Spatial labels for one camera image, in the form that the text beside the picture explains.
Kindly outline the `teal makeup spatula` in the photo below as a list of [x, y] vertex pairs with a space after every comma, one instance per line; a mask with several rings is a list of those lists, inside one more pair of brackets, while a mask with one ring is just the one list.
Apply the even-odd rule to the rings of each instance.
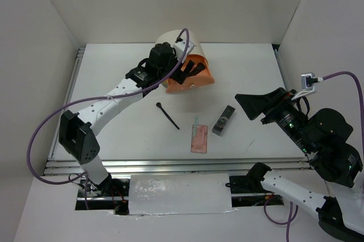
[[198, 121], [199, 121], [199, 118], [197, 116], [197, 117], [195, 117], [195, 121], [194, 121], [194, 124], [192, 126], [192, 137], [195, 137], [196, 134], [197, 134]]

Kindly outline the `cream oval drawer cabinet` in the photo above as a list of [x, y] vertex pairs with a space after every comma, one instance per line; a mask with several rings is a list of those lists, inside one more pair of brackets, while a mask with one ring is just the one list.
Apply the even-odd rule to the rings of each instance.
[[[162, 36], [160, 36], [157, 39], [156, 44], [168, 42], [172, 47], [175, 42], [178, 42], [182, 39], [186, 40], [186, 38], [187, 38], [186, 33], [183, 33], [181, 30], [173, 30], [173, 31], [162, 34]], [[205, 53], [202, 49], [202, 46], [201, 46], [200, 42], [197, 40], [197, 38], [195, 37], [193, 32], [189, 33], [189, 41], [191, 41], [195, 44], [195, 48], [193, 49], [193, 51], [190, 54], [201, 55], [201, 56], [205, 57]], [[176, 73], [179, 69], [182, 69], [182, 66], [185, 63], [187, 57], [182, 61], [181, 66], [176, 70]]]

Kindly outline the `pink makeup packet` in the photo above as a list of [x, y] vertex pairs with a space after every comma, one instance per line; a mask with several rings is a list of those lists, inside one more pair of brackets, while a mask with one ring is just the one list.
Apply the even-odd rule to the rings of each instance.
[[197, 134], [191, 138], [191, 152], [192, 153], [207, 153], [208, 146], [208, 127], [198, 125]]

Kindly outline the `black round-head makeup brush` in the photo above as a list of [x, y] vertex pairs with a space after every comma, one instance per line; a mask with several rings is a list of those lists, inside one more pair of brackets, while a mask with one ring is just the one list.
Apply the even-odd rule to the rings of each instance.
[[162, 113], [166, 116], [166, 118], [175, 126], [175, 128], [177, 130], [179, 130], [179, 126], [174, 122], [174, 120], [169, 116], [169, 114], [165, 111], [165, 109], [163, 108], [162, 104], [160, 102], [156, 103], [156, 107], [158, 107]]

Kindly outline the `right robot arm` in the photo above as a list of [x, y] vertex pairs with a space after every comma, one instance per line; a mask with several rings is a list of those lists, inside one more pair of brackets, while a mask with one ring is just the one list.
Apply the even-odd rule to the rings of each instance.
[[333, 196], [287, 180], [262, 162], [245, 176], [233, 177], [227, 186], [275, 193], [311, 214], [335, 239], [363, 241], [363, 163], [346, 142], [353, 128], [333, 109], [321, 109], [308, 118], [294, 94], [280, 87], [263, 95], [237, 94], [235, 99], [250, 120], [264, 114], [262, 124], [276, 123], [306, 156], [311, 155], [309, 165], [331, 183]]

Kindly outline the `white foil-taped cover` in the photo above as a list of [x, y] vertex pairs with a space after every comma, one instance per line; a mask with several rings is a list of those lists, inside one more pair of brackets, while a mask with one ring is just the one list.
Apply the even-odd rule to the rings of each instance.
[[223, 214], [234, 211], [227, 174], [138, 175], [130, 178], [130, 215]]

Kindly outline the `black cosmetic box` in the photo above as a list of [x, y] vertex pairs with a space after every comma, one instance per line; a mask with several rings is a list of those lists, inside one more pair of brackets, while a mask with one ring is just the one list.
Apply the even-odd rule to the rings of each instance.
[[226, 108], [224, 109], [224, 111], [222, 112], [222, 114], [220, 115], [220, 117], [218, 118], [218, 120], [216, 121], [214, 127], [212, 128], [212, 132], [217, 135], [220, 136], [224, 130], [224, 128], [226, 127], [226, 125], [228, 124], [230, 118], [232, 117], [232, 115], [235, 112], [235, 108], [227, 105]]

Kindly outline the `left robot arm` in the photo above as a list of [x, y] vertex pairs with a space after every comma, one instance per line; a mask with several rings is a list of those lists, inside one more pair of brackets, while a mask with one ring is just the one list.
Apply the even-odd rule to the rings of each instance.
[[111, 174], [99, 157], [97, 135], [124, 109], [141, 100], [167, 79], [182, 84], [190, 75], [194, 63], [184, 62], [195, 45], [178, 38], [174, 44], [158, 43], [147, 58], [126, 73], [125, 78], [107, 95], [90, 106], [73, 113], [65, 111], [60, 118], [59, 143], [76, 159], [88, 176], [91, 189], [100, 196], [113, 188]]

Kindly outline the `aluminium rail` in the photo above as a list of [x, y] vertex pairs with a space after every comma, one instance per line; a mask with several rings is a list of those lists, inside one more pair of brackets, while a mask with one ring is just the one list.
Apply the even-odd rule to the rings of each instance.
[[305, 158], [108, 160], [104, 161], [103, 165], [109, 173], [121, 175], [139, 173], [232, 173], [248, 171], [256, 162], [262, 162], [275, 170], [306, 170], [311, 168]]

